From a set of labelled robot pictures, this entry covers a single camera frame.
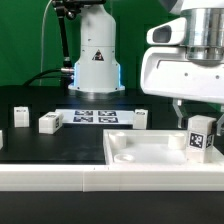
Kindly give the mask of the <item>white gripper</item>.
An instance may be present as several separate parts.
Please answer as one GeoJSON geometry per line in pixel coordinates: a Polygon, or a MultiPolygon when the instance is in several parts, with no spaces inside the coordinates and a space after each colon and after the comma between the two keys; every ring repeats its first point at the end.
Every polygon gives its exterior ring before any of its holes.
{"type": "MultiPolygon", "coordinates": [[[[224,60],[195,64],[182,47],[151,47],[143,57],[140,85],[145,94],[177,98],[172,102],[178,127],[187,112],[181,99],[224,104],[224,60]]],[[[224,105],[217,121],[217,136],[224,135],[224,105]]]]}

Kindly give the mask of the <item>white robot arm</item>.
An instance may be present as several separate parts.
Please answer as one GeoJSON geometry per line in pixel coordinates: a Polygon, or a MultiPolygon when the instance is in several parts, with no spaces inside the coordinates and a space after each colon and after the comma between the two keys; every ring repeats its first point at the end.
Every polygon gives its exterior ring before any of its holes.
{"type": "MultiPolygon", "coordinates": [[[[147,32],[141,89],[171,97],[178,117],[184,100],[224,105],[224,0],[159,2],[177,18],[147,32]]],[[[102,6],[84,7],[71,92],[94,99],[124,89],[115,60],[115,27],[102,6]]]]}

